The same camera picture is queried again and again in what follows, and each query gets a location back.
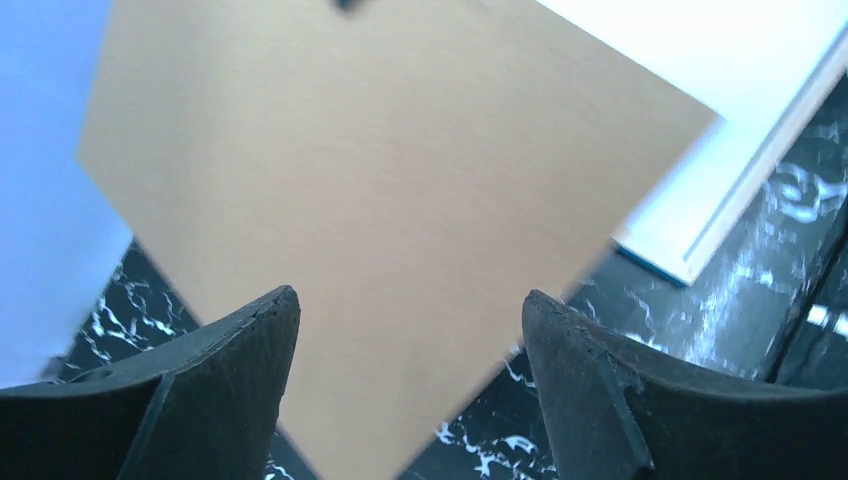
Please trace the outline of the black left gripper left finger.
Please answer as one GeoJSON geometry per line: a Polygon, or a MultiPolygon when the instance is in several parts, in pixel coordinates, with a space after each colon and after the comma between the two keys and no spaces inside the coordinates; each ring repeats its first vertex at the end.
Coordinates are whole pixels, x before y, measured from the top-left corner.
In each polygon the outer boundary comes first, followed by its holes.
{"type": "Polygon", "coordinates": [[[301,309],[281,286],[67,383],[1,393],[5,479],[260,479],[301,309]]]}

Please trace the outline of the blue wooden picture frame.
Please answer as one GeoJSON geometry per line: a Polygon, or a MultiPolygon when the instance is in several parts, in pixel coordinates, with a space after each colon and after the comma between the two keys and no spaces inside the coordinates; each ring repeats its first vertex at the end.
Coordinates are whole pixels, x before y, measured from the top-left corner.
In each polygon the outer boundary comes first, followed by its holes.
{"type": "Polygon", "coordinates": [[[723,112],[617,233],[619,249],[692,284],[846,66],[840,31],[817,47],[790,44],[755,67],[740,104],[723,112]]]}

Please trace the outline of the brown cardboard backing board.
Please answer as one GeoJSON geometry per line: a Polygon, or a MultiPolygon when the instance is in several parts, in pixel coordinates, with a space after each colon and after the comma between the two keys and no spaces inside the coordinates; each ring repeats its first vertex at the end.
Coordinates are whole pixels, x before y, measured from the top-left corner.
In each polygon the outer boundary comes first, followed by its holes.
{"type": "Polygon", "coordinates": [[[79,160],[196,319],[296,290],[281,424],[390,479],[714,117],[535,1],[117,1],[79,160]]]}

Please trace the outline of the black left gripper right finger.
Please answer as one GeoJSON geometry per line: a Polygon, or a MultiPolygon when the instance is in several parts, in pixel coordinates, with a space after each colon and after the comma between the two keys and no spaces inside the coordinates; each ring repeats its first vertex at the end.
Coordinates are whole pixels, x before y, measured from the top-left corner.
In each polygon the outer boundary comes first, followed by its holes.
{"type": "Polygon", "coordinates": [[[534,290],[526,354],[562,479],[843,479],[847,393],[747,380],[610,331],[534,290]]]}

